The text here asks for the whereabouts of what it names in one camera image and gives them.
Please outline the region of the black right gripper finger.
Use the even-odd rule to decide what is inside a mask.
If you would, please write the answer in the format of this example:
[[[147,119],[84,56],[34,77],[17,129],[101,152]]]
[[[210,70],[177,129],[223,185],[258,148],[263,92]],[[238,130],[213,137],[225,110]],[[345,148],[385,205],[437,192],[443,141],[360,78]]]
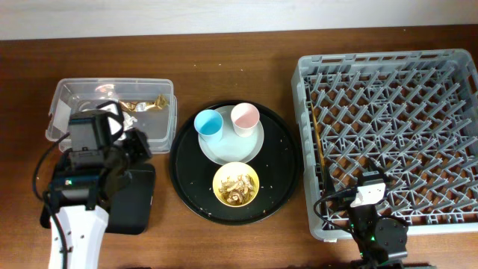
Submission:
[[[383,176],[384,175],[384,170],[380,167],[378,167],[376,165],[376,162],[372,159],[372,158],[369,158],[367,160],[367,164],[368,164],[368,167],[367,167],[367,172],[370,174],[370,175],[381,175]]]
[[[324,168],[324,191],[325,196],[332,195],[335,193],[335,186],[333,182],[333,178],[329,172],[329,168]]]

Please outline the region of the food scraps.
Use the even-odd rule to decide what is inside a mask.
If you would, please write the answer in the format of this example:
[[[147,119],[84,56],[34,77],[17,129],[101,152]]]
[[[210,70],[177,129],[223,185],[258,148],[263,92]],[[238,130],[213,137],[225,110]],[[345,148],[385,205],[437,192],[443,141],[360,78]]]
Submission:
[[[243,205],[255,196],[257,187],[249,174],[240,174],[223,179],[218,191],[227,204]]]

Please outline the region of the yellow bowl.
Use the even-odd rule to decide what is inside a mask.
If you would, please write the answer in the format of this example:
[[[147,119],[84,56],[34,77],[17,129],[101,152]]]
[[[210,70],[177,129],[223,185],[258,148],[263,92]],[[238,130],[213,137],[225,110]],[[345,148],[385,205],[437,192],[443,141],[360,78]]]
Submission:
[[[251,203],[260,189],[258,174],[248,164],[229,162],[215,174],[212,190],[224,205],[239,208]]]

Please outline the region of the gold snack wrapper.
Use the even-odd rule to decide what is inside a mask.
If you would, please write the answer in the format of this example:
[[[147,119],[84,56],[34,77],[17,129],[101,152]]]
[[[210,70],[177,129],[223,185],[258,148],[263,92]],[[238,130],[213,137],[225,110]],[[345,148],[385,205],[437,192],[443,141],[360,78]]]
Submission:
[[[170,105],[169,100],[165,97],[165,95],[160,94],[154,101],[145,101],[145,102],[124,102],[119,101],[121,108],[124,111],[129,112],[146,112],[146,111],[160,111],[165,109],[167,106]]]

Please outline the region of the light blue cup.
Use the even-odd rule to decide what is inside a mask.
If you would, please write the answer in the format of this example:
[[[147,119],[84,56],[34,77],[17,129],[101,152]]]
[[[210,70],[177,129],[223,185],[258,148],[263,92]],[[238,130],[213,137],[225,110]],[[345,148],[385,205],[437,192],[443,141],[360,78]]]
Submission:
[[[195,130],[206,143],[217,143],[222,139],[223,123],[222,115],[211,109],[200,111],[193,121]]]

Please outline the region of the white napkin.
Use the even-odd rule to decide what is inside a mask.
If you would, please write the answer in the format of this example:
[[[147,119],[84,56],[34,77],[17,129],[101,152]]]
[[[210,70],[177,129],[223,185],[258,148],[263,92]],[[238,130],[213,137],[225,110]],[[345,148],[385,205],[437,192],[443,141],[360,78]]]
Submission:
[[[129,129],[132,129],[134,124],[137,122],[137,119],[133,116],[131,116],[130,114],[128,114],[127,112],[123,111],[122,113],[123,115],[123,128],[125,131],[129,130]]]

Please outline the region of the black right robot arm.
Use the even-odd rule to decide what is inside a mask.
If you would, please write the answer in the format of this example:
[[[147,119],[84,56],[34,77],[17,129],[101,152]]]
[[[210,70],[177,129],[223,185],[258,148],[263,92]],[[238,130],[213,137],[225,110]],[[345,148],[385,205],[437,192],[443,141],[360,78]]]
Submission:
[[[342,228],[357,244],[361,258],[351,261],[351,268],[405,268],[408,223],[393,215],[380,215],[376,205],[385,199],[390,178],[368,159],[365,171],[352,187],[328,193],[322,202],[330,202],[345,211],[349,226]]]

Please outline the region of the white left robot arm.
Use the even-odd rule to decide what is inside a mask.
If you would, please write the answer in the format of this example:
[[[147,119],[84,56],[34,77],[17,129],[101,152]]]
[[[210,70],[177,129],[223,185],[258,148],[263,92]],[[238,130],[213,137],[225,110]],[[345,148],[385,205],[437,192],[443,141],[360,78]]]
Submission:
[[[146,231],[155,168],[146,135],[125,130],[123,120],[105,109],[69,118],[72,146],[42,197],[52,232],[50,268],[97,268],[104,234]]]

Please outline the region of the black rectangular waste tray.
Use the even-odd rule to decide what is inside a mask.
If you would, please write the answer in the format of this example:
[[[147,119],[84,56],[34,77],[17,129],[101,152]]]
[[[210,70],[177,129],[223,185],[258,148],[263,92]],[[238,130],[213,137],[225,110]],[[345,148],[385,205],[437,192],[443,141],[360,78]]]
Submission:
[[[155,168],[151,164],[138,164],[126,171],[131,180],[111,199],[107,233],[139,235],[146,230],[155,187]]]

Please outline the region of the grey dishwasher rack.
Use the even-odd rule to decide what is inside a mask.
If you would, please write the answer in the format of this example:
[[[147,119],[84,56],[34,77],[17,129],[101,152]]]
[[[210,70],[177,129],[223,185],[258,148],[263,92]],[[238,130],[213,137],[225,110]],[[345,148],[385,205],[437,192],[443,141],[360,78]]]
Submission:
[[[372,158],[391,183],[376,207],[412,235],[477,230],[477,67],[464,49],[309,55],[291,80],[311,235],[347,237],[324,191],[310,104],[336,191]]]

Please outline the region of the clear plastic waste bin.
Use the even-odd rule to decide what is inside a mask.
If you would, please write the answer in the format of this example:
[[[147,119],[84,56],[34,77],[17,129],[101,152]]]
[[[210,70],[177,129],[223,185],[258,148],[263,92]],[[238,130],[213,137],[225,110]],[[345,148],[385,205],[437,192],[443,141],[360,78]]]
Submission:
[[[56,141],[68,131],[71,114],[94,110],[106,101],[154,101],[163,94],[170,105],[160,111],[129,112],[137,119],[133,128],[146,133],[153,154],[170,151],[176,133],[177,99],[173,83],[158,78],[65,78],[58,82],[49,109],[46,139]]]

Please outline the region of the round black serving tray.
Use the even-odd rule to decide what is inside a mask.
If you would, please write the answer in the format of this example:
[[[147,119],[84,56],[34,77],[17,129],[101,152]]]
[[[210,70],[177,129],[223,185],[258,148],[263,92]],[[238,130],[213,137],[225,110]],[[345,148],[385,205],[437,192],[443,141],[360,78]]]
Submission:
[[[223,225],[258,222],[278,211],[291,198],[302,174],[302,152],[286,122],[269,108],[256,104],[265,141],[248,165],[258,174],[260,190],[248,205],[221,203],[212,189],[219,164],[200,150],[190,117],[178,131],[170,150],[170,178],[182,202],[195,214]]]

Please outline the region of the wooden chopstick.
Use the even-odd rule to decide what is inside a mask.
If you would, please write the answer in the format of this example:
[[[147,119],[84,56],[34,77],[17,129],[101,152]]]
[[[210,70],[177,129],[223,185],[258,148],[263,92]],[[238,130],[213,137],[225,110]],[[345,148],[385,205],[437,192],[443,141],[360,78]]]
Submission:
[[[323,178],[326,178],[326,166],[325,166],[325,161],[323,158],[323,147],[321,144],[320,134],[317,128],[317,118],[314,114],[314,106],[312,103],[310,104],[310,108],[311,108],[311,115],[312,115],[313,125],[314,125],[314,133],[315,133],[315,137],[317,141],[317,150],[318,150],[319,161],[320,161],[321,175]]]

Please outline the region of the light grey plate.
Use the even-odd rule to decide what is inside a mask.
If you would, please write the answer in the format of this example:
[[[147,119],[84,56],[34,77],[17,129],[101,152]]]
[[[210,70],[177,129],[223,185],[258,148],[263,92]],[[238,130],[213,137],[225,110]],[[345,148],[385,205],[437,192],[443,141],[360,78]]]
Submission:
[[[199,147],[202,153],[216,164],[224,165],[229,162],[251,161],[260,151],[264,142],[264,129],[261,121],[254,128],[249,137],[238,136],[230,118],[233,105],[224,105],[216,108],[223,117],[223,135],[216,143],[207,143],[198,136]]]

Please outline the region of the pink cup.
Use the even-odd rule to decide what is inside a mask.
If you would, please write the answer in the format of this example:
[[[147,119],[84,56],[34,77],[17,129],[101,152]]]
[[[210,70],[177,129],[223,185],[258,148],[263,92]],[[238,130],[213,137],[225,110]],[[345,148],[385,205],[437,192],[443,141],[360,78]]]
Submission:
[[[260,120],[260,113],[251,103],[242,102],[233,107],[231,120],[238,136],[249,137]]]

